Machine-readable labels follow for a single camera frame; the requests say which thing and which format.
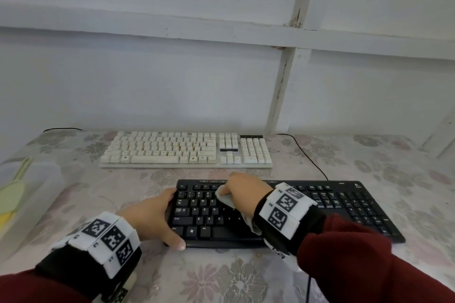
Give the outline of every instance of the white keyboard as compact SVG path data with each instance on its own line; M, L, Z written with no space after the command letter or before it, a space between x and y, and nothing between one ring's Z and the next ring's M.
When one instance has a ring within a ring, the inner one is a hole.
M117 133L101 168L271 168L261 135L236 133Z

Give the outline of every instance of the black keyboard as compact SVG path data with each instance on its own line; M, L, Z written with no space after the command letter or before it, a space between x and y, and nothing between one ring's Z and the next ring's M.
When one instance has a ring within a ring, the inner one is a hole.
M318 203L327 215L380 232L393 243L405 238L359 181L264 181L272 188L281 182ZM179 180L171 202L169 226L192 248L262 248L262 237L252 233L239 211L220 203L215 191L226 180Z

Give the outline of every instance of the yellow object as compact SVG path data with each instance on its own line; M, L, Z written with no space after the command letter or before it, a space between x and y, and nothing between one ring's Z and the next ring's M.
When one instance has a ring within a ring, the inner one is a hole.
M0 215L16 210L26 188L22 179L32 162L32 158L25 158L14 175L13 180L0 188Z
M7 214L0 214L0 230L3 226L15 215L15 212L8 212Z

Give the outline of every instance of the green handle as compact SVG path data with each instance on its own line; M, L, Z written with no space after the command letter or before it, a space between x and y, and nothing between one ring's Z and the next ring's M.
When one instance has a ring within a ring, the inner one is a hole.
M33 158L27 157L22 161L19 169L17 170L16 174L13 177L13 181L22 180L24 175L26 174L30 164L33 162Z

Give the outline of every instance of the space bar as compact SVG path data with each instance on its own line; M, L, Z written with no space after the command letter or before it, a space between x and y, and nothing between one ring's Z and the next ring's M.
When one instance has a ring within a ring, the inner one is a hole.
M238 236L235 232L231 231L228 227L214 227L212 229L212 239L214 240L225 240L225 241L252 241L252 240L261 240L262 237L241 237Z
M177 156L132 156L131 163L178 163Z

